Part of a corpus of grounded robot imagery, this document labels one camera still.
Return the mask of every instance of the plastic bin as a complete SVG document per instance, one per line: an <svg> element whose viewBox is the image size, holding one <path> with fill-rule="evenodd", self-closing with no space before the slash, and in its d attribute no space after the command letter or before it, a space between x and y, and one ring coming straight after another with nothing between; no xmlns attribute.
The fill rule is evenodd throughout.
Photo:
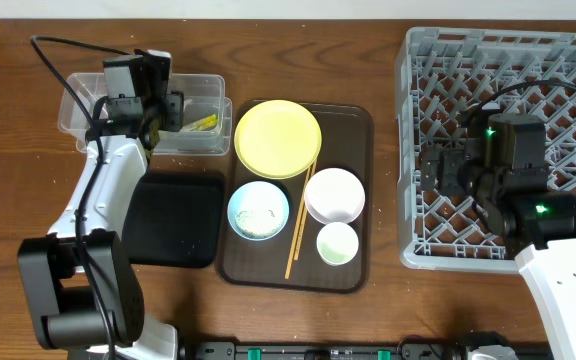
<svg viewBox="0 0 576 360"><path fill-rule="evenodd" d="M68 77L70 84L89 111L95 101L107 94L103 73L75 73ZM225 97L225 82L219 75L173 74L168 82L171 90L183 91L186 105L184 123L190 124L206 116L217 114L217 125L210 130L160 131L155 154L168 155L224 155L230 148L232 133L232 103ZM105 109L101 117L106 116ZM72 97L64 91L57 127L77 138L77 149L86 151L84 137L88 123Z"/></svg>
<svg viewBox="0 0 576 360"><path fill-rule="evenodd" d="M576 83L576 34L412 28L395 74L401 261L415 269L516 273L503 239L488 233L470 209L471 198L420 190L419 155L431 145L462 146L466 132L457 127L456 112L506 86L549 78ZM533 87L496 102L544 121L549 188L576 194L576 94Z"/></svg>

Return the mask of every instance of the white backdrop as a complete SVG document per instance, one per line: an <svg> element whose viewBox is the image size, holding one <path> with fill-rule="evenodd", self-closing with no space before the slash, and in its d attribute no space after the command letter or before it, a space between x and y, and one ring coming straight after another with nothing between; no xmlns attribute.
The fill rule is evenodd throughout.
<svg viewBox="0 0 576 360"><path fill-rule="evenodd" d="M0 0L0 18L576 20L576 0Z"/></svg>

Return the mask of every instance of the chopstick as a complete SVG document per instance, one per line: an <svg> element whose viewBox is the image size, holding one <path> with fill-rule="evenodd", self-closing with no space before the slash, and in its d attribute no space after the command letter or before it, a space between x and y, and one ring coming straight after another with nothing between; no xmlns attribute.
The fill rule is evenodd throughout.
<svg viewBox="0 0 576 360"><path fill-rule="evenodd" d="M292 244L290 245L290 256L288 257L288 265L286 266L285 278L290 278L290 270L292 269L292 261L299 258L299 250L301 248L301 237L304 233L304 226L306 223L306 217L308 215L308 210L305 210L304 206L304 195L306 193L306 185L308 180L315 174L315 166L317 165L317 159L308 167L306 171L306 180L304 180L304 189L301 192L301 200L299 201L299 211L297 212L297 223L295 224L295 232L292 235Z"/></svg>

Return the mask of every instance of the yellow plate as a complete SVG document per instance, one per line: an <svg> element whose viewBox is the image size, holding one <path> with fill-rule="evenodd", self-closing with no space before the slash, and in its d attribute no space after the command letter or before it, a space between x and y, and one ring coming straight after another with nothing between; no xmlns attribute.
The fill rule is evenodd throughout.
<svg viewBox="0 0 576 360"><path fill-rule="evenodd" d="M321 129L303 106L290 101L261 103L239 121L235 150L253 173L287 179L306 170L319 155Z"/></svg>

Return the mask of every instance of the green led light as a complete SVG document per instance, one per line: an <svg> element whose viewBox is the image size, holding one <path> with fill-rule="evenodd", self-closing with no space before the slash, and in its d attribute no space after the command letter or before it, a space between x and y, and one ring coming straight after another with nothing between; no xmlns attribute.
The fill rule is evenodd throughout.
<svg viewBox="0 0 576 360"><path fill-rule="evenodd" d="M548 211L548 208L543 205L537 205L535 206L535 208L537 209L537 213L539 214L543 214Z"/></svg>

